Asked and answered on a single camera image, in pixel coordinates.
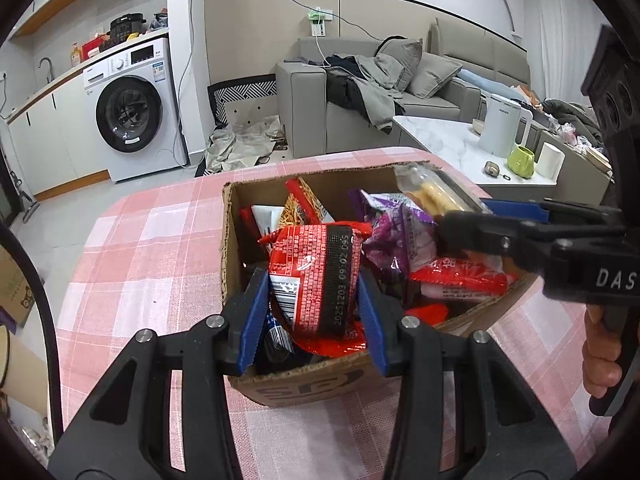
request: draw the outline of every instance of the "electric kettle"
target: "electric kettle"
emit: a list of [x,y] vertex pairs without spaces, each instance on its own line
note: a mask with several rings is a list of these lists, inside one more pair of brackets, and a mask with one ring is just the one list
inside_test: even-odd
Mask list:
[[526,146],[533,120],[531,111],[506,97],[491,94],[487,99],[486,119],[478,146],[495,156],[507,158],[516,141],[520,118],[527,120],[521,142],[522,146]]

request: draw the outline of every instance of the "washing machine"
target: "washing machine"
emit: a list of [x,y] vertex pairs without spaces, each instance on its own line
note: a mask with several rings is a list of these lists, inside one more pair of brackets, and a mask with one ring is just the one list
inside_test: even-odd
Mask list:
[[167,38],[113,54],[83,76],[114,182],[187,164]]

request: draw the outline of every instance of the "white tissue roll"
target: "white tissue roll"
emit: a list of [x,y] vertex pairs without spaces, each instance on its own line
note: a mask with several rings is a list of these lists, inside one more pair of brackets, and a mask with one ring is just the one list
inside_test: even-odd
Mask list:
[[564,153],[554,145],[545,142],[536,164],[536,171],[540,175],[554,180],[558,177],[563,162]]

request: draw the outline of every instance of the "tablecloth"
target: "tablecloth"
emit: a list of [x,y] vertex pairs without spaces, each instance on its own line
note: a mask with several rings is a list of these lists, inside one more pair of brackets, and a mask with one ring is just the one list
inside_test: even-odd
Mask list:
[[[137,330],[179,332],[222,309],[225,183],[409,160],[441,166],[484,196],[431,153],[383,148],[194,178],[113,205],[88,237],[58,320],[65,425]],[[582,465],[606,437],[608,425],[607,419],[591,415],[581,385],[584,306],[548,300],[541,291],[538,280],[491,334],[533,387]],[[176,374],[172,385],[170,430],[172,462],[183,467],[179,378]],[[382,478],[398,397],[399,381],[394,381],[313,404],[266,408],[227,385],[244,478]],[[446,410],[444,463],[453,457],[452,424],[452,413]]]

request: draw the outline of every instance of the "white curtain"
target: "white curtain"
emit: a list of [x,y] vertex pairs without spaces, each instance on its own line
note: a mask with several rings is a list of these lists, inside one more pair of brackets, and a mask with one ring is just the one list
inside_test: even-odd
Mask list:
[[592,0],[525,0],[525,9],[534,90],[546,99],[587,104],[580,88],[604,15]]

